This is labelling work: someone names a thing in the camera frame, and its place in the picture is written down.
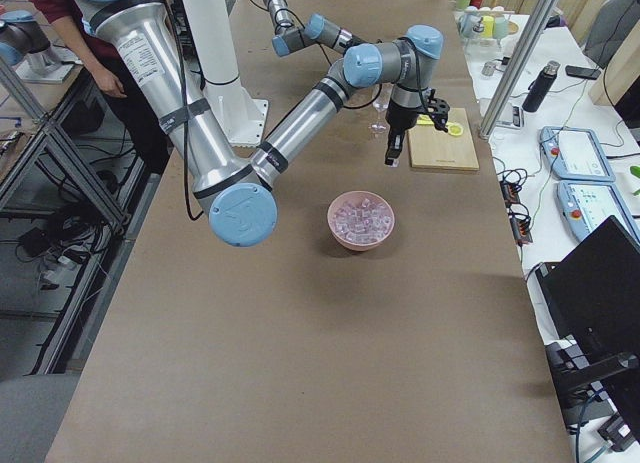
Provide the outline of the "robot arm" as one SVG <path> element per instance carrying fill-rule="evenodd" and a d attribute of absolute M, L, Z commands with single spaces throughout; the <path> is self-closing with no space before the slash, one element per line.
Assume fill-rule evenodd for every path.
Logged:
<path fill-rule="evenodd" d="M 430 81 L 443 34 L 410 27 L 391 42 L 368 43 L 321 15 L 297 25 L 289 0 L 262 0 L 274 28 L 273 47 L 285 56 L 314 44 L 338 53 L 327 74 L 270 131 L 267 104 L 243 87 L 225 0 L 182 0 L 202 65 L 191 76 L 165 0 L 74 0 L 85 32 L 111 44 L 184 162 L 185 190 L 212 231 L 239 247 L 274 230 L 276 178 L 358 91 L 392 87 L 385 162 L 397 164 L 406 133 L 420 116 L 444 130 L 448 104 Z"/>
<path fill-rule="evenodd" d="M 366 40 L 321 14 L 312 14 L 305 24 L 296 23 L 288 0 L 262 1 L 274 27 L 272 47 L 279 57 L 291 55 L 314 44 L 343 55 L 347 49 L 366 43 Z"/>

